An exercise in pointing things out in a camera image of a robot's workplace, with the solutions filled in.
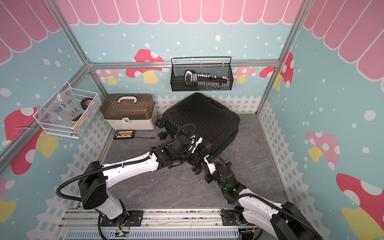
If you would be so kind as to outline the black ribbed hard-shell suitcase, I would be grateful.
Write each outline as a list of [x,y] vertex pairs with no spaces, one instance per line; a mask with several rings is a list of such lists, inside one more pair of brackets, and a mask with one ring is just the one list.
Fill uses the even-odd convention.
[[[155,125],[165,129],[172,139],[177,131],[201,136],[212,145],[209,156],[216,158],[236,138],[240,117],[219,102],[195,93],[166,110]],[[205,171],[201,161],[192,167],[196,174]]]

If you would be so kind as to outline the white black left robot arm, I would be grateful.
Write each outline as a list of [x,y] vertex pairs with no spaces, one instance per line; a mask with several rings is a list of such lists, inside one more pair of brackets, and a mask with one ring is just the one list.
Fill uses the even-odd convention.
[[101,219],[116,226],[124,225],[131,217],[121,200],[117,200],[108,189],[134,176],[163,168],[172,168],[174,163],[191,163],[195,166],[201,159],[199,148],[203,138],[194,133],[182,135],[154,147],[136,158],[114,164],[90,163],[86,171],[65,181],[56,189],[62,199],[78,201],[86,210],[96,210]]

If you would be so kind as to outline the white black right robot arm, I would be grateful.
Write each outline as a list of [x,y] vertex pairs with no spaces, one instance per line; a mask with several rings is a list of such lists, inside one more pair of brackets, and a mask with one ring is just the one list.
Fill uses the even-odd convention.
[[278,240],[321,240],[321,235],[291,202],[275,203],[265,199],[241,184],[220,157],[202,158],[206,181],[216,182],[228,204],[234,205],[235,219],[240,225],[260,227]]

